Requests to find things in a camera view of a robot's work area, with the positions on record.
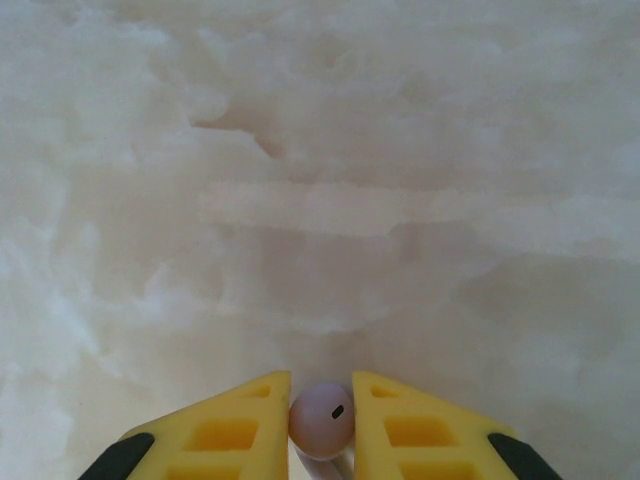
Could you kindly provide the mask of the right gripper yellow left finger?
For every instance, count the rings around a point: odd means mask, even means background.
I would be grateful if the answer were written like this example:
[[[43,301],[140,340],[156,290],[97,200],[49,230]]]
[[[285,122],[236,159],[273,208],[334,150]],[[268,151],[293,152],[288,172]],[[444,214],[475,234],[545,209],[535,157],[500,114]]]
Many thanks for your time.
[[[275,371],[126,432],[84,479],[286,479],[291,373]]]

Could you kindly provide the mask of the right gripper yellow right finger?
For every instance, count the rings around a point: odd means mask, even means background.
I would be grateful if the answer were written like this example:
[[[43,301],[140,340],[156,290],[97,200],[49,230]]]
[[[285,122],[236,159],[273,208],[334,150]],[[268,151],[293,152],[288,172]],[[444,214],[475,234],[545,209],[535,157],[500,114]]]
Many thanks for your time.
[[[561,478],[490,417],[370,372],[354,372],[352,388],[356,479]]]

